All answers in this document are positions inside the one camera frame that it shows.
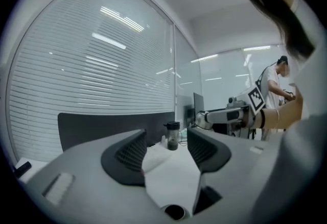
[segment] man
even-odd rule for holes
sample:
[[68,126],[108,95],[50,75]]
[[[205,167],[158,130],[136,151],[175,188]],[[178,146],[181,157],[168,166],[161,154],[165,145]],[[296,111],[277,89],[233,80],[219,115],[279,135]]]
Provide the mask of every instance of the man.
[[[289,74],[289,66],[287,56],[281,56],[275,66],[269,66],[262,75],[261,80],[261,93],[266,102],[266,108],[278,109],[281,105],[279,97],[284,97],[288,101],[292,101],[295,97],[286,91],[282,90],[279,86],[278,75],[286,77]],[[264,130],[262,129],[261,140],[269,140],[269,136],[272,133],[276,133],[277,130]]]

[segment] computer monitor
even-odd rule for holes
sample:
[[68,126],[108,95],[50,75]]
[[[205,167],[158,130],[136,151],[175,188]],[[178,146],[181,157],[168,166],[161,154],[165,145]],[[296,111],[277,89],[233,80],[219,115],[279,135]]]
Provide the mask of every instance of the computer monitor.
[[194,118],[196,118],[197,113],[200,111],[204,111],[203,96],[194,93]]

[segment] dark hair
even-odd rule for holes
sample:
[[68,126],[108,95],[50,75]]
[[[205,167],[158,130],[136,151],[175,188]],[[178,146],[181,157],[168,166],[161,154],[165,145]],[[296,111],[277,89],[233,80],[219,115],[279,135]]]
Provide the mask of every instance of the dark hair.
[[250,0],[264,15],[278,27],[285,39],[287,52],[296,58],[308,58],[314,47],[308,39],[296,15],[284,0]]
[[288,59],[287,59],[287,56],[283,55],[281,56],[278,61],[277,61],[277,64],[280,64],[282,62],[285,62],[287,65],[288,65]]

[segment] cylindrical hole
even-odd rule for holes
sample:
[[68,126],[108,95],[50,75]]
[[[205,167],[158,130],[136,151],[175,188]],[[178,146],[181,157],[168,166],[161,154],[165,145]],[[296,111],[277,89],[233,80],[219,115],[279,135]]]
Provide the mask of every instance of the cylindrical hole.
[[185,215],[184,209],[179,205],[170,205],[166,207],[165,212],[174,220],[180,220]]

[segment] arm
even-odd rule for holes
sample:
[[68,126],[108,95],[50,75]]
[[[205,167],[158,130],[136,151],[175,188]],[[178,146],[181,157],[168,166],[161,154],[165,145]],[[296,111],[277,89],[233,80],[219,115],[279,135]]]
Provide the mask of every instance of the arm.
[[279,95],[279,96],[282,96],[282,97],[284,97],[284,98],[286,98],[286,99],[288,99],[290,101],[293,100],[292,96],[289,93],[287,93],[286,91],[282,90],[278,86],[278,84],[273,80],[268,81],[268,90],[275,93],[275,94],[277,94],[277,95]]
[[[296,88],[296,99],[282,105],[278,108],[279,122],[277,112],[274,109],[264,109],[265,112],[265,129],[287,129],[294,122],[301,120],[303,98]],[[252,128],[259,128],[262,122],[261,113],[255,117],[254,126]]]

